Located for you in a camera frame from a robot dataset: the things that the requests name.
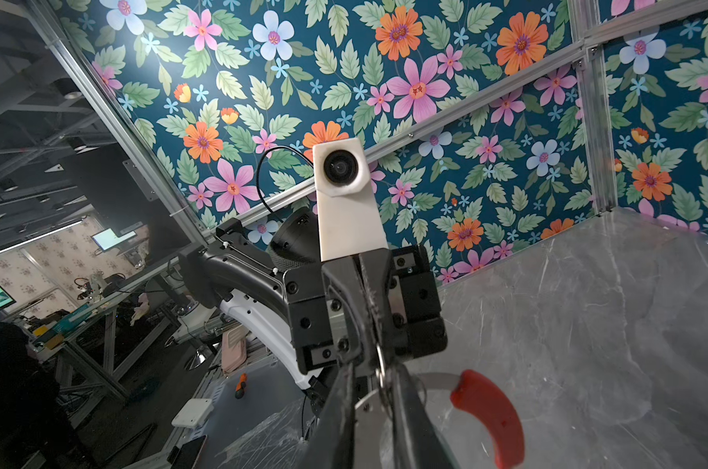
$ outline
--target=white flower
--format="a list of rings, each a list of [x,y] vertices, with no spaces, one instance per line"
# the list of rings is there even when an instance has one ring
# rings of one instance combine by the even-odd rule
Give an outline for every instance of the white flower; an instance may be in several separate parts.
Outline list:
[[[427,156],[432,153],[432,156],[436,160],[439,160],[445,154],[443,150],[443,145],[450,145],[453,142],[453,134],[450,132],[443,132],[443,128],[440,127],[433,134],[423,136],[420,138],[422,145],[419,145],[419,155]]]
[[[559,153],[554,152],[556,149],[556,140],[549,140],[546,145],[542,142],[534,143],[531,147],[531,153],[534,155],[526,160],[526,167],[530,170],[536,168],[536,175],[545,175],[549,166],[559,163]]]
[[[106,21],[119,31],[127,22],[127,29],[133,34],[142,34],[145,25],[138,18],[148,10],[145,0],[101,0],[101,5],[113,8],[106,14]]]
[[[257,42],[263,42],[260,55],[265,60],[273,60],[278,51],[282,60],[292,58],[292,47],[286,42],[294,36],[294,27],[288,21],[278,24],[278,14],[268,10],[262,17],[265,26],[256,24],[253,28],[253,37]]]
[[[643,75],[648,71],[648,60],[660,59],[667,52],[667,43],[661,39],[656,39],[659,33],[659,26],[644,29],[633,34],[627,34],[624,39],[627,44],[620,49],[620,61],[623,64],[633,64],[633,71],[637,75]]]
[[[273,239],[273,233],[278,231],[278,222],[275,220],[267,220],[267,217],[260,218],[255,223],[247,227],[250,230],[247,234],[247,239],[253,244],[262,239],[265,244],[270,244]]]

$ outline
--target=ceiling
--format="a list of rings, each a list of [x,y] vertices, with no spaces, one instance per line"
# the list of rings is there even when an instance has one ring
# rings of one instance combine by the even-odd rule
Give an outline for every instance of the ceiling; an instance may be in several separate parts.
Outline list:
[[[47,172],[75,154],[69,137],[114,143],[85,98],[64,98],[53,84],[66,77],[62,67],[30,22],[8,11],[17,9],[0,0],[0,183],[17,188],[0,186],[0,249],[92,209],[64,170]]]

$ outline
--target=red handle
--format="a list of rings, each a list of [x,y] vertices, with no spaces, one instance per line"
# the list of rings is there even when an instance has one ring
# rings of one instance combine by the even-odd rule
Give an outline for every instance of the red handle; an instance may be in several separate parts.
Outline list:
[[[465,370],[450,400],[455,408],[468,412],[487,427],[499,469],[523,462],[523,427],[510,399],[495,383],[476,371]]]

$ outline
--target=orange flower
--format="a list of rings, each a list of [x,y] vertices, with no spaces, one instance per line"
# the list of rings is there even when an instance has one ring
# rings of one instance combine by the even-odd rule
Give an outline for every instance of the orange flower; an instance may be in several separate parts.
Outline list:
[[[630,135],[638,143],[646,143],[648,141],[648,132],[640,127],[631,130]]]
[[[463,220],[462,224],[456,223],[453,225],[453,230],[448,233],[450,247],[461,252],[479,244],[481,235],[484,234],[484,228],[479,225],[481,225],[479,220],[472,220],[471,218]]]
[[[544,231],[541,232],[541,238],[542,239],[551,238],[552,236],[556,235],[557,233],[561,233],[561,232],[567,230],[568,228],[572,227],[574,224],[575,224],[575,222],[573,220],[571,220],[570,218],[566,218],[565,221],[562,221],[558,218],[552,222],[552,224],[549,226],[549,228],[545,228]]]
[[[184,83],[183,85],[177,85],[177,88],[174,89],[174,97],[180,103],[189,103],[190,99],[192,99],[192,91],[190,91],[190,85],[188,85],[187,83]]]
[[[502,28],[499,32],[497,43],[505,47],[497,51],[497,63],[508,64],[506,74],[514,75],[544,58],[547,48],[541,43],[549,38],[549,33],[547,25],[538,25],[540,20],[541,17],[532,11],[524,22],[523,14],[518,13],[510,18],[510,29]]]
[[[219,140],[218,131],[215,127],[209,127],[205,122],[198,122],[197,128],[190,124],[185,132],[184,145],[190,147],[187,151],[193,160],[200,158],[200,163],[210,163],[210,160],[218,161],[223,150],[223,140]]]
[[[377,46],[380,53],[387,54],[390,60],[398,60],[398,54],[407,57],[411,53],[410,47],[416,50],[420,43],[417,36],[423,33],[421,22],[416,22],[418,17],[414,10],[398,7],[394,15],[385,14],[380,18],[382,27],[375,31],[375,39],[382,41]]]
[[[228,125],[234,124],[239,118],[239,113],[233,107],[221,109],[221,119]]]
[[[304,135],[304,140],[302,140],[302,144],[309,148],[309,150],[304,151],[304,157],[312,161],[312,147],[318,143],[349,138],[349,134],[346,132],[339,134],[340,131],[341,126],[333,121],[328,122],[328,128],[325,128],[325,124],[322,121],[312,124],[312,133],[307,132]]]
[[[672,182],[672,177],[667,173],[661,172],[661,166],[656,163],[651,163],[648,166],[645,163],[638,164],[638,169],[633,171],[633,185],[638,189],[643,197],[648,200],[664,200],[664,195],[672,194],[672,186],[667,183]]]

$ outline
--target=floral wallpaper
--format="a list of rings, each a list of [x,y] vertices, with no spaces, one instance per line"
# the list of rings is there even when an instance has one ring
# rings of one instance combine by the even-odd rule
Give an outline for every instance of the floral wallpaper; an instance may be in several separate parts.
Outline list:
[[[620,205],[708,234],[708,12],[605,55]]]
[[[353,136],[370,147],[571,42],[567,0],[50,4],[207,227],[258,203],[265,149],[311,158]],[[279,150],[259,189],[311,174]]]
[[[97,270],[104,272],[104,277],[115,273],[129,277],[137,272],[124,256],[117,255],[117,249],[96,255],[100,249],[92,236],[103,229],[98,220],[89,216],[83,223],[33,242],[25,249],[49,276],[77,296],[77,277],[90,278]]]
[[[591,216],[580,105],[567,65],[370,164],[388,241],[424,245],[450,282]],[[278,227],[264,218],[248,239],[264,248]]]

